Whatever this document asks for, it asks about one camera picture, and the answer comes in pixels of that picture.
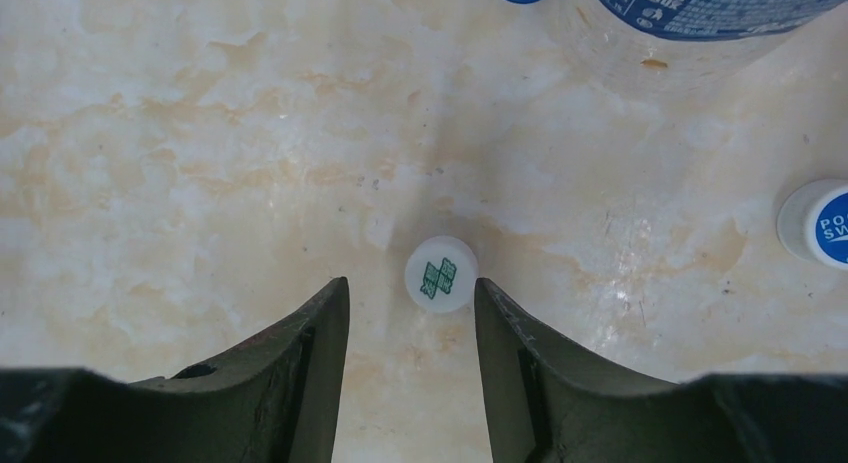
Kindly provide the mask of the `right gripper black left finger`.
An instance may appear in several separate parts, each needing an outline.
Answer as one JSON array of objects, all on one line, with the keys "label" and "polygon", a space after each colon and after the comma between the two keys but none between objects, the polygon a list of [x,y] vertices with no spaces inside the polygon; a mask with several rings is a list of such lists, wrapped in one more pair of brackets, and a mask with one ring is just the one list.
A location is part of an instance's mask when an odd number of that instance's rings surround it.
[{"label": "right gripper black left finger", "polygon": [[172,377],[1,372],[5,462],[328,462],[350,319],[331,280],[289,316]]}]

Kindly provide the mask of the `white blue bottle cap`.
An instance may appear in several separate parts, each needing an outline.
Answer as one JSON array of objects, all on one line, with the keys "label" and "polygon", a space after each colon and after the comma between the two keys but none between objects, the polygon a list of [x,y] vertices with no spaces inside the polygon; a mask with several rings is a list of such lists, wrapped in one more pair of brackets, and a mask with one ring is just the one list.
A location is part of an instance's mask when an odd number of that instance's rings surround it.
[{"label": "white blue bottle cap", "polygon": [[778,238],[793,256],[847,270],[847,180],[822,179],[794,191],[776,220]]}]

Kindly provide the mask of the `clear bottle blue label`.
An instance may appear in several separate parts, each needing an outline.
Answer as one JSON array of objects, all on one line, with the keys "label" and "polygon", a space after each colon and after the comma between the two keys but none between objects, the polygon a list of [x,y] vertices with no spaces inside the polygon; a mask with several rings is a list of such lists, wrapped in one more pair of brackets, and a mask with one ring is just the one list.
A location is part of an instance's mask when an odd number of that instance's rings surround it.
[{"label": "clear bottle blue label", "polygon": [[710,85],[847,0],[559,0],[567,57],[637,99]]}]

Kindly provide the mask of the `white juice bottle cap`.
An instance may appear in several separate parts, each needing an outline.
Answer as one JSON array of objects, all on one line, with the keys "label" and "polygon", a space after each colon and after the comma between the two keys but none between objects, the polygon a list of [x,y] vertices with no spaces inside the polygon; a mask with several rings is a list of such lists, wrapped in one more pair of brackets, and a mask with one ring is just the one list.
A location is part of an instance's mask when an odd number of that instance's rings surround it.
[{"label": "white juice bottle cap", "polygon": [[462,240],[436,236],[423,241],[409,256],[405,288],[412,300],[433,313],[450,313],[473,300],[479,275],[477,258]]}]

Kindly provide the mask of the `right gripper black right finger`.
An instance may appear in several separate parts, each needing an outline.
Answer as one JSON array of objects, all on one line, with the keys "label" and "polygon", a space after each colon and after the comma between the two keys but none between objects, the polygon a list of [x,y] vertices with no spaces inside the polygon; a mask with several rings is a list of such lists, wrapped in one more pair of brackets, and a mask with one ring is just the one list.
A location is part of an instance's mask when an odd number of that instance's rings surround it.
[{"label": "right gripper black right finger", "polygon": [[477,281],[475,332],[497,462],[843,462],[843,374],[708,374],[617,364]]}]

